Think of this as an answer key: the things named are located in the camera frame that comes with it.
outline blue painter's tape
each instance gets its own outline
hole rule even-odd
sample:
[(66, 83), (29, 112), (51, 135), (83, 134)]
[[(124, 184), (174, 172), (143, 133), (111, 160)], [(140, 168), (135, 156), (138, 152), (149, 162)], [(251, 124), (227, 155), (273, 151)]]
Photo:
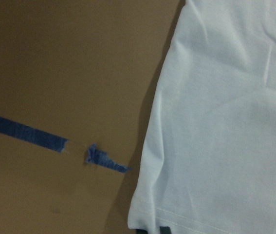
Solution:
[(24, 124), (2, 117), (0, 117), (0, 133), (20, 140), (25, 140), (60, 153), (65, 148), (65, 143), (68, 141), (65, 138), (31, 128)]
[(121, 173), (126, 173), (128, 170), (132, 170), (130, 167), (118, 164), (109, 158), (108, 153), (98, 150), (96, 144), (93, 144), (88, 149), (87, 163), (94, 163), (103, 167), (107, 167), (116, 170)]

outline torn tape end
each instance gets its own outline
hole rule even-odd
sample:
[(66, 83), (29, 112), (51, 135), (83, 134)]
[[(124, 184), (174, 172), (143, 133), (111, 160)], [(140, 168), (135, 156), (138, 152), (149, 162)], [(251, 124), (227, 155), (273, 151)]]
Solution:
[(131, 167), (127, 167), (114, 162), (112, 159), (109, 158), (107, 152), (98, 150), (96, 147), (97, 145), (93, 144), (88, 149), (88, 157), (85, 160), (87, 163), (94, 163), (121, 173), (126, 173), (127, 171), (132, 170)]
[(66, 145), (67, 145), (68, 142), (69, 142), (69, 140), (63, 141), (62, 146), (58, 150), (56, 150), (56, 151), (58, 151), (60, 153), (63, 153), (64, 150), (66, 149)]

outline cardboard surface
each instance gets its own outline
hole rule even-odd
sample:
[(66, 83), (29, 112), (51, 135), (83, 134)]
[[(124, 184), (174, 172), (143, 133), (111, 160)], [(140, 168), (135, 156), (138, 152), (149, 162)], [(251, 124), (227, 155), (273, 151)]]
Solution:
[(0, 234), (127, 228), (156, 82), (184, 1), (0, 1), (0, 116), (96, 142), (133, 171), (0, 134)]

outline stitching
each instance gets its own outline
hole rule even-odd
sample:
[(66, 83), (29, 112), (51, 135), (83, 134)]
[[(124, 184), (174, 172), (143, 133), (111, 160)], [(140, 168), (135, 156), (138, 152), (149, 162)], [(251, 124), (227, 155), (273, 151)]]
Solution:
[[(145, 203), (145, 204), (148, 204), (148, 202), (146, 202), (146, 201), (144, 201), (144, 200), (140, 199), (139, 197), (136, 197), (136, 196), (135, 196), (135, 198), (136, 198), (136, 199), (138, 199), (139, 201), (141, 201), (141, 202)], [(204, 226), (207, 226), (207, 227), (213, 228), (213, 229), (215, 229), (215, 230), (218, 230), (218, 231), (221, 231), (221, 232), (224, 232), (224, 233), (227, 233), (227, 234), (232, 234), (232, 233), (227, 232), (227, 231), (225, 231), (225, 230), (222, 230), (222, 229), (219, 229), (219, 228), (217, 228), (217, 227), (214, 227), (214, 226), (211, 226), (211, 225), (208, 225), (208, 224), (205, 224), (205, 223), (202, 223), (202, 222), (199, 222), (199, 221), (193, 220), (193, 219), (191, 219), (191, 218), (188, 218), (188, 217), (185, 217), (185, 216), (182, 216), (182, 215), (179, 215), (179, 214), (173, 213), (173, 212), (171, 212), (171, 211), (164, 210), (164, 209), (159, 208), (159, 207), (156, 207), (156, 206), (154, 206), (154, 207), (155, 207), (155, 209), (157, 209), (157, 210), (164, 211), (164, 212), (166, 212), (166, 213), (170, 213), (170, 214), (175, 215), (175, 216), (177, 216), (177, 217), (180, 217), (180, 218), (183, 218), (183, 219), (186, 219), (186, 220), (190, 220), (190, 221), (193, 221), (193, 222), (196, 222), (196, 223), (202, 224), (202, 225), (204, 225)]]
[[(138, 211), (138, 212), (140, 212), (140, 213), (144, 213), (144, 214), (148, 214), (148, 215), (154, 215), (153, 213), (140, 211), (140, 210), (138, 210), (138, 209), (136, 209), (136, 208), (134, 208), (134, 207), (132, 207), (132, 209), (133, 209), (133, 210), (136, 210), (136, 211)], [(193, 232), (196, 232), (196, 233), (200, 233), (200, 234), (207, 234), (207, 233), (203, 233), (203, 232), (200, 232), (200, 231), (196, 231), (196, 230), (194, 230), (194, 229), (192, 229), (192, 228), (186, 227), (186, 226), (181, 225), (181, 224), (179, 224), (179, 223), (175, 223), (175, 222), (172, 222), (172, 221), (170, 221), (170, 220), (166, 220), (166, 219), (163, 219), (163, 218), (159, 218), (159, 217), (157, 217), (156, 215), (154, 215), (154, 216), (155, 216), (155, 218), (157, 218), (157, 219), (159, 219), (159, 220), (162, 220), (162, 221), (165, 221), (165, 222), (168, 222), (168, 223), (172, 223), (172, 224), (174, 224), (174, 225), (176, 225), (176, 226), (180, 226), (180, 227), (185, 228), (185, 229), (188, 229), (188, 230), (190, 230), (190, 231), (193, 231)]]

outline white t-shirt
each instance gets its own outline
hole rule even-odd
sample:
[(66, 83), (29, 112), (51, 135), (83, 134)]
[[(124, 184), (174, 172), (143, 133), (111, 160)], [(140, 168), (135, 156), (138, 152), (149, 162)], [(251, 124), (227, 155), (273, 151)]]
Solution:
[(128, 223), (149, 234), (276, 234), (276, 0), (186, 1)]

